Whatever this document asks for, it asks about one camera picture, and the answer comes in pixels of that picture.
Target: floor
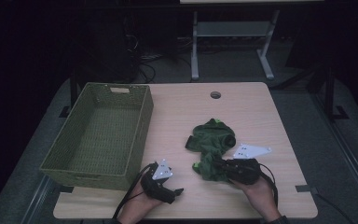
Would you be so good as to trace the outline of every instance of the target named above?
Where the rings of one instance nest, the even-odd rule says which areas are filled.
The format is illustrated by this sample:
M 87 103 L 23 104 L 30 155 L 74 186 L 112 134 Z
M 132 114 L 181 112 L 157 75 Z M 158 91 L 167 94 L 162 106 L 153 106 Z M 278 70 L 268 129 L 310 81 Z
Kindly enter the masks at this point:
M 272 87 L 301 72 L 284 66 L 292 43 L 276 41 L 268 52 L 276 77 L 267 80 L 255 53 L 259 40 L 246 41 L 247 45 L 241 50 L 224 48 L 201 53 L 197 82 L 258 81 Z M 190 82 L 189 59 L 190 54 L 185 52 L 176 60 L 161 58 L 147 63 L 148 66 L 141 65 L 147 79 L 140 75 L 133 83 L 145 83 L 146 80 L 150 83 Z M 309 94 L 305 88 L 308 82 L 306 77 L 285 90 L 271 91 L 272 98 L 308 184 L 358 223 L 358 177 L 344 150 L 349 148 L 358 161 L 358 107 L 349 90 L 337 80 L 335 105 L 341 105 L 349 119 L 331 123 L 320 105 L 323 91 Z M 52 214 L 61 187 L 45 178 L 38 167 L 65 121 L 60 114 L 68 105 L 69 81 L 65 81 L 0 195 L 0 223 L 109 223 L 109 220 L 59 220 Z M 346 140 L 344 144 L 338 141 L 337 132 Z M 291 223 L 348 223 L 329 203 L 316 195 L 314 201 L 319 210 L 316 218 L 290 219 Z

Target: wooden table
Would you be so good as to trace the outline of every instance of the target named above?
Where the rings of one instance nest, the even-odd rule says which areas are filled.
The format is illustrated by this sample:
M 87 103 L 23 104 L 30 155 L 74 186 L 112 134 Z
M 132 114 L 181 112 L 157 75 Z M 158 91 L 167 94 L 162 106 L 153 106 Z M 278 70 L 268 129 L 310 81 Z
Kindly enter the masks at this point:
M 164 187 L 184 188 L 172 204 L 163 204 L 146 218 L 258 218 L 245 195 L 233 185 L 202 180 L 191 166 L 200 154 L 185 148 L 193 128 L 209 119 L 221 119 L 236 134 L 237 145 L 271 147 L 257 157 L 273 172 L 279 191 L 279 209 L 288 217 L 316 217 L 317 208 L 306 185 L 280 116 L 264 83 L 189 83 L 150 85 L 154 111 L 145 144 L 142 167 L 166 159 L 172 167 Z M 211 97 L 221 93 L 220 99 Z M 228 151 L 232 158 L 237 146 Z M 125 192 L 110 189 L 74 188 L 62 192 L 56 218 L 110 218 Z

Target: dark background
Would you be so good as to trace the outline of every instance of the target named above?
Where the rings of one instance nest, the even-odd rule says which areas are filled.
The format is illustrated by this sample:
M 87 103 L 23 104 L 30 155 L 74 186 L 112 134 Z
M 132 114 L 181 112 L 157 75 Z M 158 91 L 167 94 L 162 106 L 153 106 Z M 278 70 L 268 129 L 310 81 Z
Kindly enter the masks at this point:
M 114 2 L 100 0 L 93 4 L 111 6 Z M 104 80 L 111 82 L 131 82 L 136 76 L 132 67 L 136 62 L 132 61 L 133 55 L 126 53 L 128 43 L 121 38 L 134 31 L 122 27 L 117 15 L 64 10 L 82 3 L 0 1 L 0 191 L 52 97 L 69 76 L 78 72 L 84 81 L 108 78 Z M 191 21 L 191 13 L 165 16 L 167 20 L 162 21 L 158 13 L 139 13 L 135 19 L 141 22 L 132 28 L 140 34 L 159 29 L 160 33 L 145 35 L 144 42 L 172 54 L 172 39 L 191 35 L 187 33 L 191 29 L 184 24 Z M 110 42 L 114 43 L 111 49 L 101 34 L 95 34 L 106 24 L 110 27 L 106 30 L 121 29 Z M 358 104 L 358 1 L 328 1 L 323 6 L 287 9 L 280 16 L 274 38 L 281 36 L 296 37 L 289 65 L 306 69 L 317 62 L 326 64 L 350 88 Z M 94 45 L 98 37 L 100 45 Z M 106 66 L 111 62 L 105 61 L 105 57 L 114 58 L 112 65 Z

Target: green cloth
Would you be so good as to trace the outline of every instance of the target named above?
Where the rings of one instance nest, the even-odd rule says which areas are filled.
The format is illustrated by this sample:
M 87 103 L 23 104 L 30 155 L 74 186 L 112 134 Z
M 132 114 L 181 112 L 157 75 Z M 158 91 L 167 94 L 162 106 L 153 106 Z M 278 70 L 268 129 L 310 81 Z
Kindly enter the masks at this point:
M 213 159 L 221 159 L 235 144 L 235 133 L 219 119 L 197 126 L 186 143 L 187 149 L 201 153 L 200 162 L 193 164 L 193 170 L 204 180 L 228 181 L 225 171 L 213 165 Z

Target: green plastic basket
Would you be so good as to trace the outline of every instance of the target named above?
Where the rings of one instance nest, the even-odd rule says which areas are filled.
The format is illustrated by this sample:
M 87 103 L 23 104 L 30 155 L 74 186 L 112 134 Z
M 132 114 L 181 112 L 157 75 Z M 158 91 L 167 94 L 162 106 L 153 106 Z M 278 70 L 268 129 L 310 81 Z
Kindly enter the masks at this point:
M 152 112 L 148 86 L 88 83 L 40 170 L 65 186 L 128 189 Z

